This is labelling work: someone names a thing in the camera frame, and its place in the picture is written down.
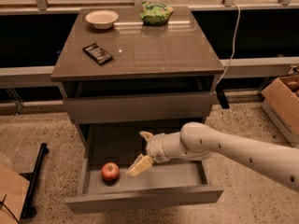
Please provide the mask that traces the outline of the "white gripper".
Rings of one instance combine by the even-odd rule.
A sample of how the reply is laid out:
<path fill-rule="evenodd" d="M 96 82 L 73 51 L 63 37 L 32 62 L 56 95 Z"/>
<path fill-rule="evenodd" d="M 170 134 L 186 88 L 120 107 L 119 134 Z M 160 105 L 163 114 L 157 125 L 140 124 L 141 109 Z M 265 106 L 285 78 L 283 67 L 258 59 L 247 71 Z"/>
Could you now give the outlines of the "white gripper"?
<path fill-rule="evenodd" d="M 179 133 L 152 133 L 141 131 L 139 133 L 147 141 L 146 151 L 148 155 L 140 154 L 134 163 L 128 168 L 127 174 L 131 177 L 140 175 L 152 167 L 153 162 L 167 162 L 178 158 L 180 155 Z"/>

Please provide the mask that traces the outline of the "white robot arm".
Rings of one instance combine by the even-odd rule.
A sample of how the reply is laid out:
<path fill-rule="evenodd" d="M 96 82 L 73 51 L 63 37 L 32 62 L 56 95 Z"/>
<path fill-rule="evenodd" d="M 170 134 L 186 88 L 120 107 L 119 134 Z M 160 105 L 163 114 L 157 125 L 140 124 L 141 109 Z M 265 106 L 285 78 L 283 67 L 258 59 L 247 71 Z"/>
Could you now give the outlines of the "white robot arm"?
<path fill-rule="evenodd" d="M 218 132 L 205 124 L 189 122 L 176 133 L 142 131 L 146 153 L 128 168 L 137 176 L 154 163 L 172 159 L 200 161 L 214 152 L 240 163 L 279 184 L 299 191 L 299 149 Z"/>

